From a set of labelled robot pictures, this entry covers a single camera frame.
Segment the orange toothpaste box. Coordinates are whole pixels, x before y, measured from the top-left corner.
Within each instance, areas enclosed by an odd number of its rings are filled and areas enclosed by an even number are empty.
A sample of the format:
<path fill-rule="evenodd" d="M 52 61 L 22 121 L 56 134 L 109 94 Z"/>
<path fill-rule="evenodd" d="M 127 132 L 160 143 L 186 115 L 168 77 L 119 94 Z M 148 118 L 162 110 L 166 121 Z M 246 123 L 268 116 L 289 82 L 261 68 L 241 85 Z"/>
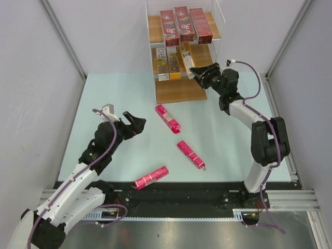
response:
<path fill-rule="evenodd" d="M 165 47 L 156 48 L 156 60 L 159 81 L 169 80 L 168 58 Z"/>
<path fill-rule="evenodd" d="M 189 79 L 193 79 L 194 75 L 193 75 L 193 73 L 190 72 L 189 69 L 191 67 L 195 67 L 195 64 L 194 64 L 194 61 L 192 58 L 192 51 L 191 51 L 190 44 L 188 42 L 183 42 L 183 43 L 180 43 L 179 47 L 180 47 L 181 57 L 183 60 L 186 74 Z"/>

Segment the red silver 3D toothpaste box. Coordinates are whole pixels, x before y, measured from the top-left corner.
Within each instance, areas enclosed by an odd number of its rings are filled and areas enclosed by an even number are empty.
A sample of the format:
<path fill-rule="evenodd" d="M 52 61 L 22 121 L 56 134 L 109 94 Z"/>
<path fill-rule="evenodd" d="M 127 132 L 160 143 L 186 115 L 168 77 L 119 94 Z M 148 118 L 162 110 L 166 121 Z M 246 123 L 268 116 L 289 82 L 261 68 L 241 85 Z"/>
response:
<path fill-rule="evenodd" d="M 180 42 L 193 42 L 195 31 L 191 17 L 186 6 L 175 7 L 176 23 L 179 31 Z"/>

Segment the gold silver toothpaste box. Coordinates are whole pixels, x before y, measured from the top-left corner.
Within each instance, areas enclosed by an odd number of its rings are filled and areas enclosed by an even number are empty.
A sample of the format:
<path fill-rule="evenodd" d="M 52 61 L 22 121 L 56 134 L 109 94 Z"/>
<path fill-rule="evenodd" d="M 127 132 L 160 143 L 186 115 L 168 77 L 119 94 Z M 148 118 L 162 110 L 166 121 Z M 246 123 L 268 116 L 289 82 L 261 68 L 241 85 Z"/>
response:
<path fill-rule="evenodd" d="M 167 57 L 168 57 L 170 80 L 180 79 L 181 70 L 179 67 L 179 60 L 175 46 L 167 47 Z"/>

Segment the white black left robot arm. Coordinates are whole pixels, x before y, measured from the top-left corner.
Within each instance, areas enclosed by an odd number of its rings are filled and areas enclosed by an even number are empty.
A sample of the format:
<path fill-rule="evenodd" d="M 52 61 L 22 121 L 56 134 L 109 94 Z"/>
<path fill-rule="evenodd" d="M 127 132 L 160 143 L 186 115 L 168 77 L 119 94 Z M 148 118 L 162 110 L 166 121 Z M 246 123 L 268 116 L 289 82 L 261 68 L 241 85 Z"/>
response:
<path fill-rule="evenodd" d="M 112 208 L 117 213 L 128 210 L 116 202 L 113 186 L 97 177 L 123 141 L 143 132 L 146 119 L 124 112 L 129 121 L 125 124 L 109 111 L 94 112 L 104 122 L 98 125 L 73 172 L 42 205 L 22 214 L 20 224 L 26 224 L 28 231 L 21 248 L 59 248 L 68 232 L 92 210 Z"/>

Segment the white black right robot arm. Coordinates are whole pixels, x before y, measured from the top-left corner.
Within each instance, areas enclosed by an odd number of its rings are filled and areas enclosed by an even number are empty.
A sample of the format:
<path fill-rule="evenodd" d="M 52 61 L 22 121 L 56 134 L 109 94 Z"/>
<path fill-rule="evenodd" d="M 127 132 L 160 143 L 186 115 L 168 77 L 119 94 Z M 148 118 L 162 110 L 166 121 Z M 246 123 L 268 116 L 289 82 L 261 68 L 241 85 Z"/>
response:
<path fill-rule="evenodd" d="M 282 117 L 267 117 L 247 103 L 238 92 L 239 73 L 230 66 L 218 63 L 205 67 L 192 67 L 195 81 L 203 89 L 212 88 L 219 94 L 219 108 L 251 131 L 251 154 L 253 165 L 239 189 L 238 202 L 252 208 L 258 200 L 264 201 L 267 180 L 272 170 L 278 168 L 290 153 L 285 120 Z"/>

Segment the dark red toothpaste box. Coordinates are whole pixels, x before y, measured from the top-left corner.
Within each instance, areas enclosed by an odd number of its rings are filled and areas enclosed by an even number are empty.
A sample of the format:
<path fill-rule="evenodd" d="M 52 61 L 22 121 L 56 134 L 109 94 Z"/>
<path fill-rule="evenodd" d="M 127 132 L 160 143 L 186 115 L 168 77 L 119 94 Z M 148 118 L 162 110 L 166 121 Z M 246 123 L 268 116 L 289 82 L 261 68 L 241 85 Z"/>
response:
<path fill-rule="evenodd" d="M 198 45 L 211 44 L 213 33 L 202 8 L 189 9 L 190 17 L 195 30 L 195 40 Z"/>

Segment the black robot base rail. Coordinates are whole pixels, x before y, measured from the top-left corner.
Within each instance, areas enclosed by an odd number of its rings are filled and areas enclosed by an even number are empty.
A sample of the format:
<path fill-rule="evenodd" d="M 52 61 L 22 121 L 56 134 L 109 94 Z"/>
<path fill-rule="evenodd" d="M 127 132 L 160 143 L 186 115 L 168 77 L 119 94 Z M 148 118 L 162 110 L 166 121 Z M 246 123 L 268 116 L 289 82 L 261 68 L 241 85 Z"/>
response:
<path fill-rule="evenodd" d="M 128 212 L 137 214 L 162 212 L 164 210 L 185 210 L 194 212 L 198 209 L 212 211 L 216 209 L 251 209 L 257 210 L 258 204 L 242 206 L 238 202 L 241 182 L 234 183 L 166 183 L 156 182 L 142 190 L 135 190 L 131 182 L 105 182 L 102 180 L 89 184 L 90 187 L 102 186 L 113 191 L 110 199 L 116 199 L 124 205 Z"/>

